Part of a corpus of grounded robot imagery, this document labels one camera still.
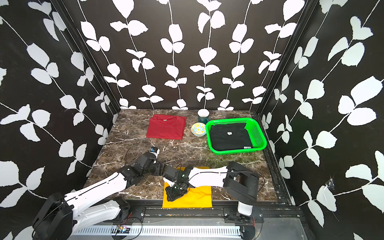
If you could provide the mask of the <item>yellow t-shirt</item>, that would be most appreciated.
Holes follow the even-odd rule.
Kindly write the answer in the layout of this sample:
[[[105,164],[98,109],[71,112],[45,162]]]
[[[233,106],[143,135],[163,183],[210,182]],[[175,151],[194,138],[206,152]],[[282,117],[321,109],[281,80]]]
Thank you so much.
[[[192,170],[196,168],[189,167],[169,167],[167,166],[164,170],[164,181],[169,180],[171,182],[176,181],[187,181],[192,177]],[[163,209],[201,209],[211,208],[212,204],[212,188],[209,186],[193,187],[189,184],[189,192],[182,198],[175,200],[174,202],[167,201],[167,195],[165,188],[169,184],[164,185],[164,196],[163,196]]]

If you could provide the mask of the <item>red t-shirt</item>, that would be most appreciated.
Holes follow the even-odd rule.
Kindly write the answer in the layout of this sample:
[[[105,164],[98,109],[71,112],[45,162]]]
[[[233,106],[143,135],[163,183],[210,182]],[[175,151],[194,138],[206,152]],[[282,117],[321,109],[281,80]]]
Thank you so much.
[[[186,117],[155,114],[150,118],[147,138],[182,140]]]

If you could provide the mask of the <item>green plastic laundry basket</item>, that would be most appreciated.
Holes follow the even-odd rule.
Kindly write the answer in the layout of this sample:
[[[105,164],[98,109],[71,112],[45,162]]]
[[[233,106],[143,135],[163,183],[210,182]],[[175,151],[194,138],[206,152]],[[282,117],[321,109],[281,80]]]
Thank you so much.
[[[215,155],[253,153],[267,147],[259,123],[252,118],[209,121],[206,135],[209,148]]]

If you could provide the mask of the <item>black t-shirt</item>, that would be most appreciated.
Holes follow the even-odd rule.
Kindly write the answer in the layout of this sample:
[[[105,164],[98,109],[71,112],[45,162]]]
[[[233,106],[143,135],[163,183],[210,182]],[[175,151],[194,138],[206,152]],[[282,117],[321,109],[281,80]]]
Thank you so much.
[[[253,144],[246,123],[211,126],[211,145],[216,151],[250,149]]]

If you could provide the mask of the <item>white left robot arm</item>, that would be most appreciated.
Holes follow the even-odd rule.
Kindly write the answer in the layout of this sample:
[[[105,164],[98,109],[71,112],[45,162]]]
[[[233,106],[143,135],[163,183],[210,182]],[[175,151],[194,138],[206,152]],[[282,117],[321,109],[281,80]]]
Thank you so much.
[[[120,199],[106,204],[99,204],[99,201],[137,186],[147,176],[160,176],[164,164],[157,160],[159,152],[152,147],[102,181],[66,195],[50,195],[33,220],[32,238],[66,240],[78,230],[115,219],[128,203]]]

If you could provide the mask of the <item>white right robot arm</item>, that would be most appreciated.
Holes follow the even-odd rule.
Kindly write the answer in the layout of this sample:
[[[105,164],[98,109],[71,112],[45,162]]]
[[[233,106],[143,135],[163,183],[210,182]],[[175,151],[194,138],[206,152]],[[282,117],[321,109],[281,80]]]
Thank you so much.
[[[170,202],[186,195],[189,189],[218,187],[238,201],[240,215],[249,217],[257,202],[261,175],[237,162],[229,162],[226,167],[216,169],[186,167],[181,170],[165,166],[162,177],[169,184],[165,191]]]

